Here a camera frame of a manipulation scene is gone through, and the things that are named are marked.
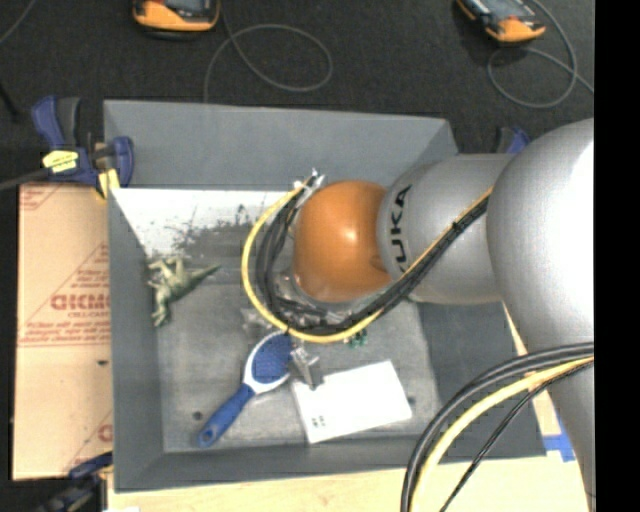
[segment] cardboard sheet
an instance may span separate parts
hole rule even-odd
[[[65,475],[112,446],[105,212],[87,187],[20,190],[16,480]]]
[[[466,469],[464,463],[443,464],[429,481],[429,497],[421,510],[438,510]],[[350,475],[298,478],[167,489],[115,492],[110,486],[110,512],[390,512],[399,510],[404,471],[393,469]],[[483,462],[450,512],[587,512],[580,469],[560,457]]]

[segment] blue brush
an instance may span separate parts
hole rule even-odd
[[[200,430],[200,448],[208,448],[220,439],[251,398],[271,391],[287,380],[291,350],[291,338],[281,332],[266,336],[253,348],[245,365],[240,389],[211,415]]]

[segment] wire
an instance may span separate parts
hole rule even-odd
[[[284,196],[278,199],[275,203],[273,203],[265,213],[258,219],[258,221],[253,225],[249,235],[247,236],[243,251],[242,251],[242,260],[241,260],[241,275],[242,275],[242,284],[244,286],[245,292],[249,297],[249,300],[253,304],[253,306],[258,310],[258,312],[267,320],[269,323],[278,327],[279,329],[289,332],[292,336],[295,336],[304,341],[310,341],[315,343],[331,343],[334,341],[340,341],[350,336],[353,336],[364,329],[367,325],[373,322],[382,312],[375,311],[371,314],[371,316],[365,321],[356,324],[355,326],[347,329],[343,332],[338,332],[333,335],[326,336],[314,336],[310,334],[306,334],[304,332],[300,332],[296,329],[291,329],[289,325],[279,318],[275,317],[265,306],[260,302],[260,299],[256,296],[253,288],[251,286],[251,281],[249,279],[249,256],[251,254],[251,248],[253,247],[253,243],[258,235],[258,232],[265,224],[267,219],[269,219],[279,208],[281,208],[285,203],[287,203],[290,199],[295,197],[297,194],[304,190],[307,182],[303,183],[300,187],[293,189],[287,192]]]
[[[33,6],[36,4],[37,1],[38,0],[31,0],[29,4],[25,7],[24,11],[22,11],[22,14],[13,23],[13,25],[11,25],[7,29],[7,31],[4,34],[2,34],[2,36],[0,36],[0,45],[2,45],[7,39],[9,39],[9,36],[11,36],[11,34],[13,34],[13,32],[22,24],[24,19],[27,17],[27,14],[29,14],[31,9],[33,9]]]
[[[576,82],[580,82],[582,85],[584,85],[586,87],[586,89],[591,93],[591,94],[595,94],[595,91],[593,89],[593,87],[581,76],[578,75],[578,63],[577,63],[577,59],[576,59],[576,52],[573,48],[573,45],[571,44],[571,42],[569,41],[569,38],[567,37],[567,34],[565,33],[565,31],[562,29],[562,27],[560,26],[560,23],[558,22],[558,20],[556,20],[556,18],[553,16],[553,14],[551,14],[551,12],[549,12],[549,10],[542,5],[538,0],[530,0],[532,3],[534,3],[542,12],[544,12],[547,17],[551,20],[551,23],[554,25],[554,27],[556,28],[556,30],[558,31],[558,33],[560,34],[560,38],[562,39],[562,42],[565,45],[565,48],[567,49],[567,52],[569,54],[569,65],[563,63],[562,61],[560,61],[559,59],[556,59],[554,56],[542,52],[540,50],[537,50],[535,48],[521,48],[518,47],[516,48],[517,50],[520,51],[524,51],[526,53],[531,53],[534,55],[538,55],[540,57],[542,57],[543,59],[546,59],[558,66],[560,66],[561,68],[563,68],[565,71],[567,71],[570,75],[571,75],[571,80],[569,82],[569,85],[567,86],[567,88],[565,89],[565,91],[555,100],[552,101],[548,101],[548,102],[540,102],[540,103],[535,103],[535,102],[528,102],[528,101],[524,101],[521,100],[515,96],[513,96],[512,94],[509,94],[496,80],[494,74],[493,74],[493,61],[495,60],[496,56],[498,54],[500,54],[503,50],[507,50],[509,48],[501,48],[499,50],[496,50],[493,54],[491,54],[491,56],[489,57],[489,62],[487,63],[487,74],[489,75],[489,80],[491,81],[491,83],[493,84],[493,86],[498,90],[498,92],[500,94],[502,94],[505,98],[507,98],[508,100],[523,106],[523,107],[527,107],[527,108],[534,108],[534,109],[548,109],[548,108],[553,108],[558,106],[560,103],[562,103],[573,91]]]
[[[46,177],[47,177],[47,169],[38,169],[37,171],[23,174],[22,176],[18,176],[17,178],[12,178],[12,179],[8,179],[0,182],[0,191],[17,187],[18,185],[22,185],[23,183],[28,183],[30,181],[42,180]]]
[[[222,13],[222,0],[217,0],[216,1],[216,12],[213,15],[213,19],[209,22],[211,24],[211,26],[213,27],[216,23],[218,23],[218,20],[220,19],[220,14]]]
[[[462,478],[460,478],[460,481],[458,482],[458,484],[456,485],[454,490],[451,492],[451,494],[449,495],[449,497],[445,501],[444,505],[442,507],[440,507],[440,512],[446,512],[446,510],[449,508],[449,505],[451,505],[451,503],[453,502],[455,497],[460,493],[460,491],[462,490],[464,485],[467,483],[467,481],[471,478],[471,476],[473,475],[475,470],[478,469],[478,467],[480,466],[480,463],[482,462],[482,459],[484,459],[484,457],[487,455],[487,453],[489,453],[491,448],[493,448],[493,446],[495,445],[497,440],[500,438],[500,435],[502,435],[504,430],[511,424],[511,422],[514,420],[514,418],[518,415],[518,413],[522,410],[522,408],[525,405],[527,405],[529,402],[531,402],[531,400],[533,400],[537,395],[542,393],[551,384],[554,384],[555,382],[558,382],[559,380],[562,380],[562,379],[565,379],[567,377],[570,377],[571,375],[574,375],[574,374],[576,374],[578,372],[584,371],[587,368],[591,368],[592,366],[593,366],[593,361],[591,361],[589,363],[582,364],[580,366],[577,366],[577,367],[573,368],[572,370],[568,370],[566,373],[563,373],[563,374],[558,375],[556,377],[550,378],[549,380],[547,380],[546,382],[544,382],[543,384],[541,384],[537,388],[535,388],[532,391],[530,391],[529,393],[527,393],[509,411],[509,413],[503,418],[503,420],[500,422],[500,425],[498,425],[498,427],[491,434],[491,436],[489,437],[487,442],[484,444],[484,446],[480,449],[480,451],[473,458],[473,460],[471,461],[471,464],[469,465],[469,467],[465,471],[464,475],[462,475]]]
[[[557,366],[558,364],[575,361],[578,358],[590,357],[593,355],[593,352],[593,342],[541,350],[500,363],[465,385],[438,411],[438,414],[431,420],[416,442],[413,454],[407,464],[407,471],[403,483],[401,497],[402,512],[409,511],[411,496],[416,486],[417,474],[425,458],[425,454],[440,434],[441,429],[447,424],[449,418],[454,416],[460,407],[469,400],[474,400],[479,394],[484,393],[486,390],[514,377],[519,377],[527,372],[544,370],[552,366]]]
[[[255,294],[251,282],[249,279],[249,255],[251,247],[257,237],[258,232],[267,220],[279,210],[278,216],[274,223],[279,223],[282,220],[283,211],[285,212],[287,222],[292,222],[295,210],[287,210],[287,208],[294,208],[295,198],[302,193],[305,187],[308,186],[309,178],[298,189],[292,190],[285,196],[281,197],[276,203],[274,203],[265,213],[258,219],[258,221],[252,227],[243,249],[241,273],[242,281],[249,297],[250,301],[258,312],[272,325],[281,330],[289,330],[293,336],[296,336],[302,340],[310,341],[313,343],[331,343],[334,341],[342,341],[351,336],[354,336],[368,327],[374,320],[381,317],[383,314],[388,313],[393,309],[400,301],[405,298],[417,284],[420,282],[426,272],[433,266],[435,261],[442,255],[446,248],[462,233],[464,230],[480,215],[486,211],[488,205],[488,199],[492,191],[492,187],[487,189],[480,198],[463,211],[449,227],[445,228],[443,232],[431,243],[427,249],[421,254],[421,256],[414,261],[411,266],[405,271],[405,273],[397,280],[391,287],[389,287],[378,299],[375,299],[371,303],[363,307],[358,313],[350,315],[347,319],[337,324],[324,324],[319,326],[292,326],[293,320],[284,319],[278,317],[277,313],[280,309],[279,306],[274,304],[275,294],[272,293],[269,288],[269,282],[263,282],[258,287],[263,291],[267,299],[267,305],[263,304]],[[280,232],[286,235],[287,226],[285,225]],[[271,239],[265,238],[263,242],[270,244]],[[283,240],[277,241],[276,244],[281,248]],[[258,252],[258,263],[263,266],[257,266],[257,272],[259,278],[269,275],[270,269],[273,266],[277,254],[272,256],[265,256],[265,251],[261,248]],[[303,306],[296,305],[291,301],[287,302],[287,305],[294,305],[297,308]],[[309,314],[318,314],[318,310],[312,309]]]
[[[227,46],[229,46],[229,44],[233,45],[233,47],[235,48],[236,52],[238,52],[238,55],[240,56],[240,58],[244,61],[244,63],[251,70],[251,72],[253,72],[261,80],[267,82],[269,85],[272,85],[273,87],[276,87],[277,89],[281,89],[281,90],[284,90],[284,91],[287,91],[287,92],[294,92],[294,93],[312,92],[312,91],[315,91],[315,90],[319,89],[320,87],[325,85],[329,80],[331,80],[331,77],[333,76],[333,58],[331,57],[331,53],[329,52],[328,48],[318,38],[312,36],[308,32],[305,32],[304,30],[300,30],[299,28],[296,28],[296,27],[292,27],[292,26],[289,26],[289,25],[283,25],[283,24],[277,24],[277,23],[265,23],[265,24],[253,25],[251,27],[247,27],[247,28],[241,29],[241,30],[239,30],[237,32],[234,32],[232,30],[232,28],[231,28],[231,25],[229,24],[229,20],[227,19],[227,16],[225,14],[224,8],[222,9],[222,22],[223,22],[223,24],[225,26],[225,29],[227,31],[228,39],[226,39],[218,47],[216,52],[213,54],[213,57],[209,61],[209,65],[207,66],[207,72],[205,73],[204,85],[203,85],[203,93],[202,93],[202,98],[203,98],[203,102],[204,103],[207,103],[209,101],[209,92],[208,92],[208,90],[209,90],[209,82],[211,80],[211,71],[213,69],[213,65],[218,60],[218,57],[220,56],[222,51]],[[285,83],[282,83],[282,82],[278,82],[278,81],[270,78],[268,75],[266,75],[262,71],[260,71],[251,62],[249,57],[247,57],[247,55],[244,53],[244,51],[242,50],[242,48],[238,44],[238,38],[239,37],[241,37],[243,35],[246,35],[246,34],[250,34],[252,32],[257,32],[257,31],[260,31],[260,30],[278,30],[278,31],[290,32],[290,33],[302,36],[305,39],[308,39],[309,41],[311,41],[313,44],[315,44],[322,51],[322,53],[325,56],[325,59],[327,61],[327,73],[325,74],[325,76],[320,81],[318,81],[316,83],[313,83],[311,85],[292,86],[292,85],[288,85],[288,84],[285,84]]]
[[[434,468],[440,462],[445,452],[451,446],[451,443],[460,435],[460,433],[467,428],[476,418],[481,414],[493,408],[494,406],[502,403],[504,400],[529,389],[533,385],[540,385],[552,378],[558,377],[568,371],[577,368],[580,365],[593,361],[593,357],[578,359],[571,363],[565,363],[555,366],[548,370],[543,370],[533,375],[523,377],[522,379],[500,388],[498,391],[490,394],[480,402],[475,403],[467,411],[465,411],[458,420],[456,420],[442,435],[442,437],[435,444],[431,450],[430,455],[427,457],[422,469],[420,471],[418,481],[416,483],[415,491],[411,500],[411,512],[419,512],[422,503],[424,502],[424,495],[427,477],[433,472]]]

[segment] blue tape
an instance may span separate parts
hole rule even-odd
[[[562,462],[571,462],[576,460],[576,456],[573,453],[573,447],[571,446],[571,441],[569,441],[569,436],[567,436],[564,425],[559,418],[558,423],[560,424],[560,434],[543,436],[542,443],[548,452],[559,451],[560,456],[562,457]]]

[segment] black cable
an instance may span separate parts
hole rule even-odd
[[[251,27],[247,27],[241,30],[238,30],[237,32],[234,32],[233,29],[231,28],[231,25],[229,24],[229,20],[227,19],[227,16],[225,14],[225,9],[224,7],[221,9],[222,11],[222,23],[225,26],[225,29],[227,31],[228,34],[228,39],[226,39],[216,50],[216,52],[213,54],[213,57],[211,57],[211,60],[209,61],[209,65],[207,66],[207,72],[205,74],[205,79],[204,79],[204,85],[203,85],[203,94],[202,94],[202,98],[203,98],[203,102],[207,103],[209,101],[209,81],[211,79],[211,70],[213,69],[213,65],[215,64],[215,62],[218,60],[218,57],[220,56],[220,54],[222,53],[222,51],[229,45],[231,44],[234,49],[236,50],[236,52],[238,52],[238,55],[240,56],[240,58],[244,61],[244,63],[246,64],[246,66],[251,70],[251,72],[253,74],[255,74],[258,78],[260,78],[261,80],[265,81],[266,83],[268,83],[269,85],[276,87],[277,89],[281,89],[287,92],[294,92],[294,93],[298,93],[298,92],[312,92],[315,91],[317,89],[319,89],[320,87],[324,86],[329,80],[331,80],[331,77],[333,76],[333,58],[331,57],[331,52],[329,52],[328,48],[322,44],[322,42],[317,39],[316,37],[312,36],[311,34],[309,34],[308,32],[305,32],[304,30],[300,30],[299,28],[295,28],[295,27],[291,27],[289,25],[283,25],[283,24],[277,24],[277,23],[264,23],[264,24],[260,24],[260,25],[253,25]],[[322,78],[322,80],[313,83],[311,85],[305,85],[305,86],[292,86],[292,85],[287,85],[284,84],[282,82],[278,82],[272,78],[270,78],[269,76],[267,76],[266,74],[264,74],[262,71],[260,71],[249,59],[249,57],[247,57],[247,55],[244,53],[244,51],[242,50],[240,44],[238,43],[238,38],[252,33],[252,32],[257,32],[260,30],[269,30],[269,31],[285,31],[285,32],[290,32],[293,34],[297,34],[301,37],[304,37],[305,39],[308,39],[309,41],[311,41],[313,44],[315,44],[320,51],[322,51],[322,53],[325,56],[325,60],[327,61],[327,73],[325,74],[325,76]]]
[[[525,405],[527,405],[529,402],[531,402],[531,400],[533,400],[537,395],[542,393],[551,384],[553,384],[555,382],[558,382],[560,380],[566,379],[567,377],[570,377],[570,376],[572,376],[572,375],[574,375],[574,374],[576,374],[578,372],[586,370],[587,368],[590,368],[593,365],[594,365],[594,362],[590,361],[588,363],[585,363],[585,364],[582,364],[580,366],[577,366],[576,368],[572,368],[571,370],[568,370],[567,372],[565,372],[565,373],[563,373],[561,375],[557,375],[555,377],[552,377],[551,379],[549,379],[548,381],[544,382],[543,384],[541,384],[540,386],[538,386],[534,390],[532,390],[529,393],[527,393],[524,397],[522,397],[522,399],[520,399],[520,401],[504,417],[504,419],[500,422],[498,427],[493,431],[493,433],[491,434],[489,439],[487,439],[487,442],[484,444],[484,446],[480,449],[480,451],[473,458],[473,460],[471,461],[471,464],[469,465],[469,467],[465,471],[464,475],[462,475],[462,477],[458,481],[458,484],[453,489],[453,491],[451,492],[451,494],[449,495],[449,497],[445,501],[444,505],[440,508],[440,512],[446,512],[447,508],[449,508],[449,505],[451,505],[453,500],[460,493],[460,491],[465,486],[465,484],[469,481],[469,479],[471,478],[473,473],[476,471],[476,469],[478,469],[478,467],[480,466],[480,463],[485,458],[485,456],[489,453],[491,448],[493,448],[493,446],[495,445],[497,440],[500,438],[500,436],[502,435],[504,430],[511,424],[511,422],[515,419],[515,417],[518,415],[518,413],[522,410],[522,408]]]
[[[594,343],[587,342],[542,350],[527,356],[519,356],[483,372],[464,386],[440,409],[418,439],[407,464],[400,502],[401,511],[409,511],[411,496],[417,483],[417,474],[429,447],[434,439],[440,435],[442,427],[448,423],[450,417],[465,402],[472,398],[477,399],[477,395],[485,393],[491,387],[504,384],[506,381],[519,377],[523,373],[544,370],[558,364],[574,361],[580,357],[588,357],[593,355],[593,352]]]
[[[433,249],[423,257],[423,259],[404,277],[396,281],[383,293],[381,293],[376,299],[372,300],[369,304],[362,307],[359,311],[349,315],[347,318],[338,323],[329,324],[328,322],[321,322],[315,325],[302,325],[296,321],[295,317],[286,314],[286,309],[293,306],[295,303],[292,301],[285,302],[272,287],[272,272],[273,265],[278,258],[284,241],[286,240],[287,231],[290,225],[293,223],[295,212],[297,212],[297,203],[300,195],[294,196],[289,202],[287,202],[278,215],[274,219],[273,223],[278,224],[283,222],[281,213],[288,211],[289,208],[294,208],[292,214],[286,217],[286,221],[283,222],[283,227],[280,229],[278,238],[273,240],[275,236],[275,230],[269,229],[263,239],[259,253],[259,263],[261,267],[256,267],[256,275],[261,276],[261,281],[258,283],[258,288],[261,289],[263,295],[265,295],[265,303],[269,310],[282,322],[290,324],[296,330],[313,335],[331,335],[337,331],[344,331],[351,328],[353,325],[362,321],[370,316],[373,312],[382,310],[383,316],[395,308],[402,300],[404,300],[420,283],[424,276],[431,270],[433,265],[444,254],[449,246],[462,234],[464,231],[475,222],[480,216],[482,216],[488,207],[489,196],[485,197],[481,202],[468,211],[459,221],[452,223],[448,231],[442,236],[442,238],[436,243]],[[319,310],[313,308],[310,305],[296,305],[295,310],[298,313],[308,314],[313,316],[319,315]]]
[[[20,120],[20,110],[18,109],[18,107],[16,107],[13,99],[5,90],[2,82],[0,82],[0,98],[2,98],[2,103],[4,103],[4,106],[9,111],[9,114],[11,114],[11,120],[14,123],[17,123]]]
[[[0,37],[0,45],[3,44],[7,39],[9,39],[9,36],[11,36],[11,34],[13,34],[13,32],[22,24],[24,19],[27,17],[27,14],[29,14],[31,9],[33,9],[33,6],[36,4],[37,1],[38,0],[31,0],[29,4],[24,8],[24,11],[22,11],[22,14],[13,23],[13,25],[11,25],[7,29],[7,31],[4,34],[2,34],[2,36]]]
[[[3,190],[7,190],[9,188],[17,187],[18,185],[22,185],[24,183],[28,183],[30,181],[38,181],[46,178],[48,175],[47,169],[38,169],[37,171],[29,172],[27,174],[23,174],[18,176],[17,178],[12,178],[0,182],[0,192]]]
[[[542,57],[543,59],[546,59],[546,60],[552,62],[553,64],[556,64],[557,66],[561,67],[565,71],[567,71],[569,73],[570,77],[571,77],[569,85],[567,86],[567,88],[564,90],[564,92],[558,98],[556,98],[555,100],[552,100],[552,101],[547,101],[547,102],[532,103],[532,102],[521,100],[521,99],[513,96],[512,94],[509,94],[498,83],[498,81],[496,80],[496,78],[495,78],[495,76],[493,74],[493,61],[495,60],[496,56],[499,53],[501,53],[504,50],[508,50],[509,49],[508,47],[500,48],[500,49],[496,50],[489,57],[489,61],[487,62],[487,74],[489,76],[489,80],[491,81],[492,85],[496,88],[496,90],[500,94],[502,94],[502,96],[504,96],[508,100],[510,100],[510,101],[516,103],[517,105],[522,106],[522,107],[535,108],[535,109],[548,109],[548,108],[553,108],[553,107],[558,106],[560,103],[562,103],[569,96],[569,94],[571,94],[571,92],[573,91],[573,89],[575,87],[575,84],[577,82],[580,82],[591,94],[595,94],[593,87],[584,78],[582,78],[578,74],[578,62],[577,62],[577,59],[576,59],[576,52],[573,49],[573,46],[572,46],[571,42],[569,41],[569,38],[568,38],[567,34],[564,32],[564,30],[560,26],[560,23],[558,23],[558,21],[553,16],[553,14],[551,14],[551,12],[544,5],[542,5],[542,3],[540,3],[538,0],[530,0],[530,1],[533,4],[535,4],[542,12],[544,12],[547,15],[547,17],[551,20],[551,23],[553,24],[553,26],[556,28],[556,30],[560,34],[560,38],[562,39],[562,42],[564,43],[565,48],[567,50],[567,53],[569,55],[569,65],[565,64],[564,62],[562,62],[559,59],[556,59],[554,56],[549,55],[548,53],[542,52],[540,50],[537,50],[535,48],[518,47],[517,49],[520,50],[520,51],[525,51],[525,52],[533,54],[533,55],[538,55],[539,57]]]

